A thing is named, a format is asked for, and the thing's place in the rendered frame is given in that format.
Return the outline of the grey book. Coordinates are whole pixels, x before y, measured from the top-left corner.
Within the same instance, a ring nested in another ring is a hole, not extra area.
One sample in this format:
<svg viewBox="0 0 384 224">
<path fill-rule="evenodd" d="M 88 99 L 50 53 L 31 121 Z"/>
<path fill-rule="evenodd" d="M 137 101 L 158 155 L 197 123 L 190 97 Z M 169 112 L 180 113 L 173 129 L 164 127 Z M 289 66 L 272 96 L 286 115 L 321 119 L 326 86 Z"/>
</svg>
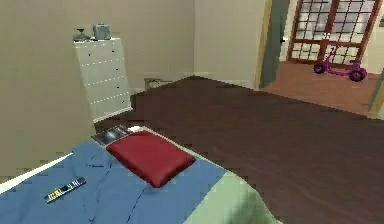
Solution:
<svg viewBox="0 0 384 224">
<path fill-rule="evenodd" d="M 101 146 L 105 147 L 111 144 L 112 142 L 124 138 L 130 134 L 132 134 L 132 131 L 129 128 L 123 125 L 117 125 L 93 135 L 92 139 Z"/>
</svg>

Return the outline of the purple toy scooter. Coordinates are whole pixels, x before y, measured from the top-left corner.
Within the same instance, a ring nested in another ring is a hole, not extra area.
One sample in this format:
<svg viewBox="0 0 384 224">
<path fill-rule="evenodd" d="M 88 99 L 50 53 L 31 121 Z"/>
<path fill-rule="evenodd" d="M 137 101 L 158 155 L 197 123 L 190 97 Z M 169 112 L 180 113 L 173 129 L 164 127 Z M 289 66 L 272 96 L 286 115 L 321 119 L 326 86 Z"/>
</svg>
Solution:
<svg viewBox="0 0 384 224">
<path fill-rule="evenodd" d="M 329 55 L 314 64 L 313 70 L 316 74 L 329 73 L 342 77 L 348 77 L 353 82 L 363 81 L 367 76 L 365 68 L 361 67 L 360 60 L 350 60 L 348 65 L 331 62 L 331 57 L 336 55 L 337 47 L 332 47 Z"/>
</svg>

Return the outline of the grey box alarm clock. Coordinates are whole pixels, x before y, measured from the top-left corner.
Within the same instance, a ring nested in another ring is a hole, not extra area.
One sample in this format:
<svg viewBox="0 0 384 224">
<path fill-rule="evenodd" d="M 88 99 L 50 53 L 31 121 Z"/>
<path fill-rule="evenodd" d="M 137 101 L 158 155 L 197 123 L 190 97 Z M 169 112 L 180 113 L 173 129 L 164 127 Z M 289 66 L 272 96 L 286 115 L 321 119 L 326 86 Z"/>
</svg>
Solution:
<svg viewBox="0 0 384 224">
<path fill-rule="evenodd" d="M 108 24 L 94 24 L 93 32 L 96 40 L 109 40 L 111 38 L 110 26 Z"/>
</svg>

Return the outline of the red framed window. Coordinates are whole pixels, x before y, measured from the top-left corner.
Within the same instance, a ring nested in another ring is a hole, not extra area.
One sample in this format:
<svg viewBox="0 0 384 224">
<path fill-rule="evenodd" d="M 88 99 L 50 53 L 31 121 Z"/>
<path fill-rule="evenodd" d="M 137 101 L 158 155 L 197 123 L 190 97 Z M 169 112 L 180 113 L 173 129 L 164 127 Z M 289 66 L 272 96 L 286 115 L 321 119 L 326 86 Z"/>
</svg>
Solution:
<svg viewBox="0 0 384 224">
<path fill-rule="evenodd" d="M 331 62 L 362 60 L 383 0 L 298 0 L 287 60 L 312 64 L 335 47 Z"/>
</svg>

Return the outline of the red pillow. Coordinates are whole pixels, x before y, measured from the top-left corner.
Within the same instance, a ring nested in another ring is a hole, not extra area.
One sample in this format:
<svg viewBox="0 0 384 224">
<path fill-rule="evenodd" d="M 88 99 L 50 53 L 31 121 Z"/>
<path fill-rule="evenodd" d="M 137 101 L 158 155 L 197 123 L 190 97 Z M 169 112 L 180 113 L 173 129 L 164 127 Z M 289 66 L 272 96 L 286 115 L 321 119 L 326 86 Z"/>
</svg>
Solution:
<svg viewBox="0 0 384 224">
<path fill-rule="evenodd" d="M 161 188 L 196 161 L 189 153 L 148 131 L 123 137 L 106 149 L 154 188 Z"/>
</svg>

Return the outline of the black remote control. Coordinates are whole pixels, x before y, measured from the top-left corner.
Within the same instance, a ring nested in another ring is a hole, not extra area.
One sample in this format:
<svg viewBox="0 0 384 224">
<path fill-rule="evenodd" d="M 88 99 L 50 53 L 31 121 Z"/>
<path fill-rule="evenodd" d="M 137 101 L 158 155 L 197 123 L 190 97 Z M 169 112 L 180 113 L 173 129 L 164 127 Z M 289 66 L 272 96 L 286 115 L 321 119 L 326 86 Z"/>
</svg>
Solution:
<svg viewBox="0 0 384 224">
<path fill-rule="evenodd" d="M 45 197 L 44 197 L 44 200 L 47 202 L 47 203 L 51 203 L 55 200 L 57 200 L 58 198 L 64 196 L 65 194 L 79 188 L 80 186 L 84 185 L 86 183 L 86 180 L 84 177 L 79 177 L 77 179 L 75 179 L 74 181 L 58 188 L 58 189 L 55 189 L 54 191 L 52 191 L 51 193 L 48 193 Z"/>
</svg>

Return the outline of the white chest of drawers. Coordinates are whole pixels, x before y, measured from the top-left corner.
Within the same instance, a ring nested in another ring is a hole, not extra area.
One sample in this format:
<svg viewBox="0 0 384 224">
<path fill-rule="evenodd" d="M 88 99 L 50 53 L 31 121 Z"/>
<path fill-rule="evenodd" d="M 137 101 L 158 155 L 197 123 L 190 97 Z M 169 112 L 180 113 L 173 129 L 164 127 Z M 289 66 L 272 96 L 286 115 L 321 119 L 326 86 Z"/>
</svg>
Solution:
<svg viewBox="0 0 384 224">
<path fill-rule="evenodd" d="M 74 42 L 94 123 L 132 109 L 120 38 Z"/>
</svg>

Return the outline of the blue and green bed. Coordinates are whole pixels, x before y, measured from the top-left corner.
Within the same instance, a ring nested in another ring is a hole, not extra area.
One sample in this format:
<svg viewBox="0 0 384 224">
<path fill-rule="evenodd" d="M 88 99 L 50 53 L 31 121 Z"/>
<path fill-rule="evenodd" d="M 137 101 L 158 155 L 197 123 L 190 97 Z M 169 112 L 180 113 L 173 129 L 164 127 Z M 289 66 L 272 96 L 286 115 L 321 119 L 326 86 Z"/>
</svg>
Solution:
<svg viewBox="0 0 384 224">
<path fill-rule="evenodd" d="M 60 162 L 18 178 L 0 194 L 0 224 L 280 224 L 245 180 L 146 128 L 196 161 L 161 188 L 122 165 L 96 141 L 76 146 Z M 47 203 L 44 197 L 75 179 L 86 183 Z"/>
</svg>

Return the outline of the grey green room door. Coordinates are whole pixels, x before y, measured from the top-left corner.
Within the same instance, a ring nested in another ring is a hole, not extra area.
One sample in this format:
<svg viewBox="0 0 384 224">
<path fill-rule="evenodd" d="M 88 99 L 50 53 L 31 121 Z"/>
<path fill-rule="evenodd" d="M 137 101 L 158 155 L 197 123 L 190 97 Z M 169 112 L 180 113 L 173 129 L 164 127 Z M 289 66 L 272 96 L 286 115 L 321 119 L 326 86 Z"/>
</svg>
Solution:
<svg viewBox="0 0 384 224">
<path fill-rule="evenodd" d="M 284 36 L 289 4 L 290 0 L 272 0 L 259 84 L 260 88 L 264 88 L 276 80 L 282 46 L 280 39 Z"/>
</svg>

